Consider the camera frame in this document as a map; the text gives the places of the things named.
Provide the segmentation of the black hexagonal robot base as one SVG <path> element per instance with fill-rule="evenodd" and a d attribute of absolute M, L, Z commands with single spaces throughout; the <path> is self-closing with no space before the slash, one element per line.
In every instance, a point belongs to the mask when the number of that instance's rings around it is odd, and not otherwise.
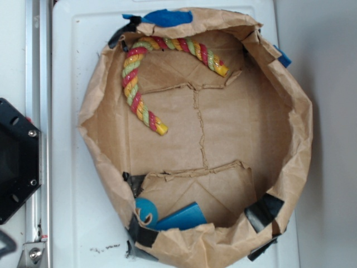
<path fill-rule="evenodd" d="M 40 187 L 40 133 L 1 98 L 1 224 Z"/>

